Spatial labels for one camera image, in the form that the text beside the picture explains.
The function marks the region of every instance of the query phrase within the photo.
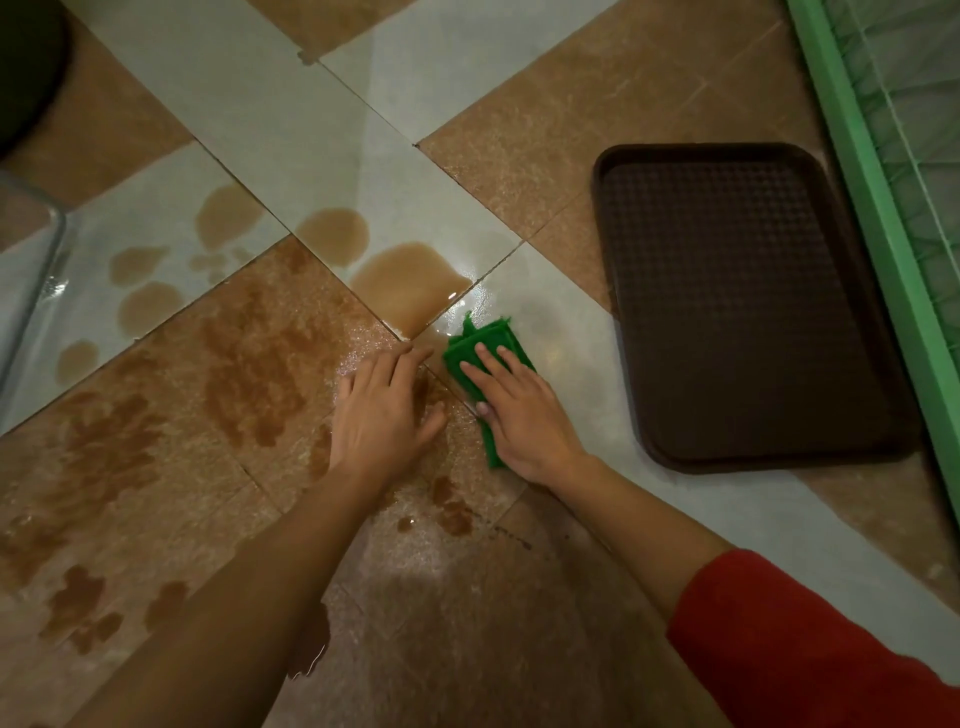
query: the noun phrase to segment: white tile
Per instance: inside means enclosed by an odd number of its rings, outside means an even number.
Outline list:
[[[497,218],[244,0],[68,5],[290,230],[325,207],[367,220],[370,256],[433,246],[477,280],[519,242]]]
[[[87,339],[99,350],[99,364],[133,343],[118,324],[123,299],[138,285],[120,287],[109,279],[110,259],[130,247],[168,247],[150,280],[169,283],[188,305],[212,285],[207,271],[193,271],[189,261],[206,254],[195,219],[206,197],[233,179],[196,142],[161,158],[110,191],[67,215],[67,233],[56,266],[55,279],[30,323],[17,360],[7,398],[0,403],[0,432],[37,412],[59,396],[60,352]],[[287,231],[269,213],[221,251],[229,275],[240,263],[234,249],[259,255]],[[13,289],[21,268],[36,257],[34,248],[46,244],[43,233],[0,255],[0,290]]]
[[[478,325],[512,317],[517,338],[591,452],[732,543],[761,553],[892,649],[960,682],[960,616],[794,475],[688,476],[649,459],[631,429],[611,315],[533,247],[520,246],[433,329],[459,333],[470,309]]]
[[[321,63],[420,141],[613,2],[418,0]]]

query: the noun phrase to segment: green sponge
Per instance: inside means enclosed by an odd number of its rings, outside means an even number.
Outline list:
[[[467,375],[463,373],[463,370],[460,369],[460,362],[468,361],[482,371],[487,371],[487,368],[481,363],[480,357],[477,356],[477,352],[474,350],[477,344],[482,342],[501,364],[504,362],[499,354],[496,353],[496,348],[502,346],[515,353],[516,357],[526,366],[534,371],[536,371],[536,369],[534,369],[530,357],[527,356],[523,347],[520,346],[520,342],[516,340],[516,336],[514,336],[514,333],[510,330],[510,319],[497,319],[486,326],[477,328],[470,318],[471,314],[472,311],[468,311],[467,316],[464,317],[464,332],[459,336],[450,337],[449,346],[447,346],[444,352],[444,364],[446,364],[446,370],[450,372],[450,375],[457,380],[460,386],[467,390],[467,393],[471,397],[476,401],[486,401],[483,392],[481,392],[476,384],[470,381]],[[496,454],[496,445],[493,443],[493,433],[490,430],[490,426],[485,422],[481,422],[480,430],[483,435],[484,449],[487,451],[487,464],[491,468],[505,468],[506,464],[500,459],[500,456]]]

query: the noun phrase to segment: forearm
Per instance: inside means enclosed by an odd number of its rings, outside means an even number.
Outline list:
[[[592,456],[547,484],[631,573],[665,619],[729,543]]]
[[[260,725],[375,492],[331,471],[211,577],[71,725]]]

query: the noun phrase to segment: left hand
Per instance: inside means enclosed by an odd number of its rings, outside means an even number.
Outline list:
[[[330,469],[369,483],[379,494],[426,451],[446,425],[443,403],[422,425],[414,417],[417,368],[433,353],[409,342],[374,352],[340,379]]]

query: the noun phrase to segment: hand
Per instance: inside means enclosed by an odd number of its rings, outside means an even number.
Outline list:
[[[422,425],[414,419],[417,368],[433,353],[409,342],[374,352],[340,379],[333,413],[330,469],[379,493],[419,458],[446,425],[442,402]]]
[[[521,477],[555,487],[587,453],[553,388],[506,347],[496,352],[509,372],[483,344],[476,352],[489,374],[466,361],[460,367],[487,398],[477,413],[493,430],[497,454]]]

